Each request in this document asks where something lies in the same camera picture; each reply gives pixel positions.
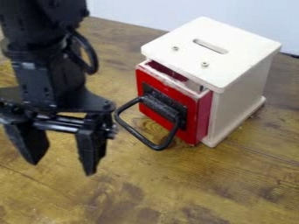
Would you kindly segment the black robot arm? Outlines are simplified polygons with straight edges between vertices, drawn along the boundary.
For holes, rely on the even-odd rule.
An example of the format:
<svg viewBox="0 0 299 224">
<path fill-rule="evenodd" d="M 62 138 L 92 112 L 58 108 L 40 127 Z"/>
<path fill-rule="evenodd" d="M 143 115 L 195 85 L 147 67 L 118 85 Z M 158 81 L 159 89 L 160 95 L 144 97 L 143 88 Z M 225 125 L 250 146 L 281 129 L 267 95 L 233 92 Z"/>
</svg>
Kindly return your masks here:
<svg viewBox="0 0 299 224">
<path fill-rule="evenodd" d="M 0 88 L 0 124 L 32 165 L 50 149 L 47 132 L 74 134 L 92 175 L 115 135 L 116 106 L 86 88 L 86 76 L 99 70 L 96 51 L 78 32 L 88 15 L 87 0 L 0 0 L 0 51 L 18 80 Z"/>
</svg>

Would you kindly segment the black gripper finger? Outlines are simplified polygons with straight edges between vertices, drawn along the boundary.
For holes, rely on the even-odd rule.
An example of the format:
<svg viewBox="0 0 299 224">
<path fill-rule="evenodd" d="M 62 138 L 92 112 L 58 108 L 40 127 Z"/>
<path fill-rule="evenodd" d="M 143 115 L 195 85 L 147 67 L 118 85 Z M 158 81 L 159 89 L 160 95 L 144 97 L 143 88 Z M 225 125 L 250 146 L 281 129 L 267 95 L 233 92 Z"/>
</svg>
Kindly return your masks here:
<svg viewBox="0 0 299 224">
<path fill-rule="evenodd" d="M 107 154 L 107 138 L 100 131 L 80 129 L 75 135 L 79 148 L 79 161 L 87 176 L 98 172 L 102 158 Z"/>
</svg>

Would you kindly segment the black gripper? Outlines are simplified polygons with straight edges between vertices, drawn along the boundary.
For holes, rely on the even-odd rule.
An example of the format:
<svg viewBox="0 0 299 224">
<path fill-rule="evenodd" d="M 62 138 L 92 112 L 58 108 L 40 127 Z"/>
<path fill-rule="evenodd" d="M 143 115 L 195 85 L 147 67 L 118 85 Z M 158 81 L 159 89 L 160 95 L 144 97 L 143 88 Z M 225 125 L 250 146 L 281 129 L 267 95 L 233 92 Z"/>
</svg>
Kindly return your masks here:
<svg viewBox="0 0 299 224">
<path fill-rule="evenodd" d="M 18 85 L 0 88 L 0 123 L 30 164 L 38 165 L 48 151 L 48 130 L 115 137 L 115 105 L 86 88 L 98 59 L 12 59 L 11 65 Z"/>
</svg>

